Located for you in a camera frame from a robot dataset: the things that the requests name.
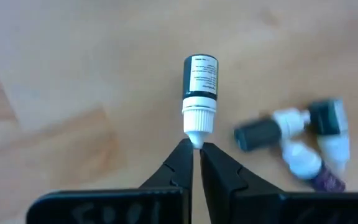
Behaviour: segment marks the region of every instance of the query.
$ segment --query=bottle label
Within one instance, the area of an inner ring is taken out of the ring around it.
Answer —
[[[349,129],[349,125],[347,123],[347,117],[346,117],[345,109],[343,107],[342,100],[335,101],[334,110],[335,110],[339,131],[341,133],[347,131]]]
[[[216,94],[218,61],[206,55],[191,58],[190,91],[207,91]]]

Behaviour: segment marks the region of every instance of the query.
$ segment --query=white bottle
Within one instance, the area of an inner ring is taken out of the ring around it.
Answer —
[[[350,159],[350,140],[343,101],[328,99],[309,106],[311,125],[327,165],[337,175],[343,175]]]
[[[183,70],[183,131],[195,149],[203,147],[213,132],[218,98],[218,60],[196,54],[185,60]]]
[[[302,142],[284,140],[281,143],[283,159],[291,173],[301,180],[315,178],[323,164],[320,156]]]
[[[316,151],[302,142],[282,141],[283,159],[291,173],[309,183],[315,191],[343,192],[346,184],[324,164]]]

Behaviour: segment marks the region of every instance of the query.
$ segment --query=light wooden surface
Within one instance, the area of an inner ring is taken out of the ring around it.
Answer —
[[[0,223],[50,190],[141,184],[184,137],[194,53],[219,60],[209,140],[284,190],[309,189],[278,152],[238,150],[232,127],[343,97],[358,191],[358,1],[0,0]],[[197,162],[194,185],[193,221],[209,223]]]

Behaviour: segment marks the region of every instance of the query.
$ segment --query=dropper bottle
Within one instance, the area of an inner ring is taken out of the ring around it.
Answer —
[[[278,144],[302,133],[310,123],[309,111],[296,108],[276,110],[271,116],[248,121],[234,128],[234,138],[245,152]]]
[[[345,183],[325,166],[316,151],[300,141],[284,140],[281,147],[284,161],[297,178],[308,182],[316,191],[345,191]]]
[[[183,131],[195,149],[201,149],[212,134],[218,98],[218,60],[195,54],[185,59],[183,69]]]
[[[325,99],[309,105],[311,125],[328,166],[343,175],[350,159],[346,112],[341,99]]]

